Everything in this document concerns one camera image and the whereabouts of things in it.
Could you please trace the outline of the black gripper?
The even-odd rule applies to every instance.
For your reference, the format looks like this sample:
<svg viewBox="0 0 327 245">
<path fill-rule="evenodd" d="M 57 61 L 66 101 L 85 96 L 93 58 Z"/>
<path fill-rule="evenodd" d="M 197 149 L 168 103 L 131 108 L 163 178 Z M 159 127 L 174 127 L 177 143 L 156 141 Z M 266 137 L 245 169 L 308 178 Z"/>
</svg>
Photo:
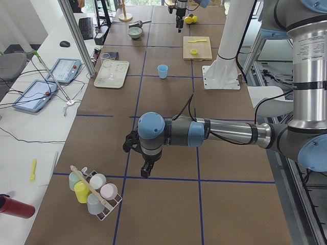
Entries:
<svg viewBox="0 0 327 245">
<path fill-rule="evenodd" d="M 178 32 L 181 32 L 183 28 L 183 17 L 185 16 L 186 8 L 177 8 L 176 9 L 176 28 L 178 28 Z"/>
<path fill-rule="evenodd" d="M 142 157 L 145 160 L 145 164 L 141 167 L 141 176 L 143 178 L 148 178 L 151 175 L 154 163 L 162 156 L 162 147 L 159 146 L 156 149 L 150 150 L 141 146 L 141 152 Z"/>
</svg>

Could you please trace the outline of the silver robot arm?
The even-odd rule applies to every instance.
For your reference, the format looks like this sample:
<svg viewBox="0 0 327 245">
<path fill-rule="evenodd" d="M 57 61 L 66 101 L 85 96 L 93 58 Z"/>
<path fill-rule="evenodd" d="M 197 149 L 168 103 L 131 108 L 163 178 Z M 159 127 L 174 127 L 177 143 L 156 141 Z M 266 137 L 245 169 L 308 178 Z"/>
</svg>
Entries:
<svg viewBox="0 0 327 245">
<path fill-rule="evenodd" d="M 246 124 L 155 112 L 138 120 L 141 175 L 150 176 L 164 145 L 201 146 L 207 139 L 256 144 L 278 152 L 315 172 L 326 171 L 326 1 L 265 1 L 262 31 L 293 41 L 293 99 L 262 99 L 255 107 L 264 117 L 292 113 L 282 124 Z"/>
</svg>

